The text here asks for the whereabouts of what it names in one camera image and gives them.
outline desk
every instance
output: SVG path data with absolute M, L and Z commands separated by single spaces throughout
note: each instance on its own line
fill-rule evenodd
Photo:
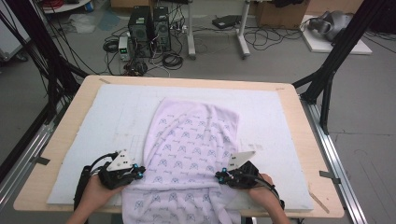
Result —
M 188 42 L 188 47 L 189 47 L 189 56 L 195 60 L 195 46 L 194 46 L 194 36 L 192 34 L 192 8 L 193 8 L 193 1 L 194 0 L 189 0 L 189 5 L 188 5 L 188 14 L 189 14 L 189 32 L 187 33 L 187 42 Z M 242 8 L 242 19 L 241 19 L 241 25 L 239 29 L 236 29 L 236 37 L 238 38 L 238 42 L 241 46 L 242 49 L 242 59 L 246 59 L 250 55 L 250 51 L 248 50 L 248 44 L 247 41 L 245 40 L 244 37 L 244 32 L 245 32 L 245 25 L 247 22 L 247 17 L 248 17 L 248 9 L 250 6 L 250 0 L 244 0 L 244 6 Z
M 50 160 L 48 165 L 37 164 L 14 203 L 16 210 L 23 211 L 72 211 L 72 205 L 48 205 L 46 203 L 67 150 L 71 147 L 79 126 L 89 111 L 96 93 L 102 85 L 150 85 L 174 87 L 200 87 L 217 89 L 277 91 L 283 106 L 290 133 L 302 165 L 313 199 L 314 210 L 305 213 L 287 213 L 289 217 L 342 217 L 344 209 L 332 181 L 320 177 L 318 171 L 327 171 L 315 136 L 295 89 L 290 84 L 200 79 L 177 79 L 155 77 L 108 77 L 89 76 L 81 85 L 72 104 L 67 109 L 56 132 L 50 139 L 42 157 Z M 120 207 L 105 207 L 101 212 L 120 213 Z M 257 211 L 241 210 L 246 217 L 263 217 Z

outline wire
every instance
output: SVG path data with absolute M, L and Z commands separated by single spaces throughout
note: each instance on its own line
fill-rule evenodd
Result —
M 153 56 L 152 58 L 150 58 L 149 62 L 154 65 L 156 68 L 161 68 L 162 70 L 164 70 L 166 73 L 168 73 L 168 77 L 171 77 L 171 73 L 164 67 L 161 67 L 159 65 L 157 65 L 156 63 L 154 63 L 154 59 L 155 59 L 155 55 L 157 54 L 157 51 L 154 50 Z
M 370 40 L 370 41 L 376 43 L 377 45 L 381 46 L 382 48 L 387 49 L 387 50 L 389 50 L 390 52 L 396 53 L 395 50 L 383 46 L 382 44 L 380 44 L 380 43 L 374 41 L 373 39 L 369 38 L 367 35 L 363 35 L 363 36 L 364 36 L 364 38 L 366 38 L 366 39 L 368 39 L 368 40 Z
M 163 67 L 169 70 L 177 70 L 183 66 L 183 58 L 176 52 L 166 52 L 163 54 Z
M 274 45 L 282 43 L 283 39 L 299 39 L 301 36 L 303 36 L 303 31 L 308 21 L 304 21 L 300 26 L 300 30 L 298 31 L 290 31 L 284 26 L 275 29 L 268 25 L 264 25 L 255 30 L 245 32 L 244 38 L 247 43 L 249 43 L 255 50 L 267 50 Z M 248 39 L 248 37 L 251 35 L 254 37 L 252 41 Z

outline black cable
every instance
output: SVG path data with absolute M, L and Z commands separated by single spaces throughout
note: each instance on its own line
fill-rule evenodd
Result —
M 253 48 L 255 50 L 266 50 L 274 45 L 280 44 L 283 39 L 298 39 L 303 35 L 302 31 L 295 31 L 295 32 L 290 32 L 288 31 L 286 28 L 278 28 L 278 29 L 274 29 L 274 28 L 267 28 L 265 29 L 267 26 L 262 26 L 259 27 L 256 30 L 252 30 L 252 31 L 247 31 L 244 33 L 244 38 L 247 41 L 247 43 L 249 43 L 250 45 L 253 46 Z M 286 32 L 285 35 L 282 35 L 278 32 L 278 30 L 283 30 Z M 253 35 L 254 39 L 253 41 L 249 41 L 247 39 L 247 36 L 249 35 Z M 259 42 L 259 36 L 263 37 L 263 43 L 258 43 Z
M 111 159 L 114 160 L 114 159 L 116 159 L 116 157 L 117 157 L 118 155 L 119 155 L 118 152 L 108 153 L 108 154 L 106 154 L 106 155 L 103 155 L 103 156 L 99 157 L 98 159 L 96 159 L 96 161 L 94 161 L 94 162 L 92 163 L 91 168 L 93 168 L 93 166 L 94 166 L 96 163 L 98 163 L 99 161 L 101 161 L 101 160 L 104 159 L 104 158 L 111 157 Z
M 175 52 L 163 54 L 163 67 L 169 70 L 177 70 L 183 66 L 183 58 Z
M 119 51 L 119 40 L 118 39 L 111 39 L 107 40 L 103 45 L 103 49 L 105 52 L 108 53 L 116 53 Z
M 374 41 L 373 39 L 369 38 L 368 36 L 366 36 L 366 35 L 363 35 L 363 36 L 364 36 L 364 38 L 366 38 L 366 39 L 368 39 L 368 40 L 370 40 L 370 41 L 372 41 L 372 42 L 376 43 L 377 45 L 381 46 L 382 48 L 384 48 L 384 49 L 387 49 L 387 50 L 389 50 L 390 52 L 396 53 L 396 51 L 395 51 L 395 50 L 393 50 L 393 49 L 389 49 L 389 48 L 387 48 L 387 47 L 383 46 L 382 44 L 380 44 L 380 43 L 378 43 L 378 42 Z

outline person's arm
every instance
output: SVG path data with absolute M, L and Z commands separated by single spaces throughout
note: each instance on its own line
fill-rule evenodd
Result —
M 91 176 L 76 211 L 67 220 L 66 224 L 84 223 L 96 209 L 105 205 L 115 194 L 121 192 L 124 188 L 125 186 L 112 190 L 107 189 L 100 182 L 98 175 Z
M 269 184 L 274 185 L 272 178 L 269 175 L 261 174 L 262 178 Z M 273 192 L 268 188 L 253 188 L 248 190 L 250 198 L 264 207 L 264 209 L 270 215 L 270 218 L 274 224 L 290 224 L 288 217 L 286 217 L 285 211 L 280 206 L 279 200 L 276 198 Z

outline gray floor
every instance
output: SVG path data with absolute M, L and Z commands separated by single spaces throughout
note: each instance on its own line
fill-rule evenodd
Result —
M 106 6 L 105 3 L 91 13 L 98 25 L 93 34 L 67 35 L 71 47 L 98 73 L 106 70 L 105 52 L 102 49 L 104 39 L 127 24 L 127 20 L 115 18 Z M 73 13 L 85 12 L 75 10 Z M 64 19 L 68 14 L 59 16 Z M 194 23 L 211 27 L 213 18 L 202 17 L 194 20 Z M 248 23 L 254 25 L 254 19 L 250 18 Z M 234 34 L 197 34 L 196 61 L 187 57 L 186 40 L 182 36 L 180 40 L 184 48 L 181 55 L 185 58 L 182 68 L 169 71 L 170 75 L 162 69 L 153 69 L 147 76 L 170 77 L 170 81 L 171 78 L 200 78 L 292 83 L 318 70 L 328 55 L 310 52 L 299 38 L 284 39 L 281 44 L 265 51 L 249 46 L 251 56 L 242 60 Z M 396 50 L 396 42 L 373 39 Z M 329 118 L 330 136 L 367 221 L 396 223 L 396 176 L 393 165 L 396 161 L 396 89 L 393 87 L 396 83 L 396 57 L 394 53 L 367 39 L 363 38 L 363 41 L 373 54 L 349 55 L 335 76 Z M 111 70 L 119 73 L 122 65 L 116 56 Z M 38 115 L 47 98 L 32 61 L 12 61 L 0 67 L 0 95 L 0 161 L 3 161 Z M 12 204 L 17 194 L 18 190 L 1 211 L 1 223 L 64 223 L 70 215 L 15 211 Z M 95 215 L 92 223 L 110 223 L 110 216 Z M 271 222 L 261 218 L 259 223 Z M 349 219 L 347 216 L 341 219 L 308 218 L 304 223 L 349 223 Z

